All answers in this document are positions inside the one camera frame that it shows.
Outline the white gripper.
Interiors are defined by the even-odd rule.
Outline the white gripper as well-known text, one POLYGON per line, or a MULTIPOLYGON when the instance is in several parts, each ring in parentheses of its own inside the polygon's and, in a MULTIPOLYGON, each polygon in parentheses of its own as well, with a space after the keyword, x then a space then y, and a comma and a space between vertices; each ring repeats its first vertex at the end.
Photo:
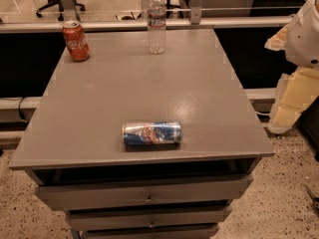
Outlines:
POLYGON ((268 129, 282 134, 292 128, 319 97, 319 11, 318 0, 307 0, 289 26, 282 27, 264 47, 284 51, 296 71, 283 74, 277 84, 268 129))

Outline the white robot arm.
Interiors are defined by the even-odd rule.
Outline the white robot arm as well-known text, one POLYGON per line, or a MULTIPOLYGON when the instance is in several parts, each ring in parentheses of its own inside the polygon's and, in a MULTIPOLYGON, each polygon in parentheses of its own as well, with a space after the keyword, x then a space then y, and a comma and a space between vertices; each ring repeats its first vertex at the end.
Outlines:
POLYGON ((319 97, 319 0, 307 0, 264 47, 283 50, 286 60, 297 66, 291 75, 280 77, 270 111, 268 129, 282 134, 319 97))

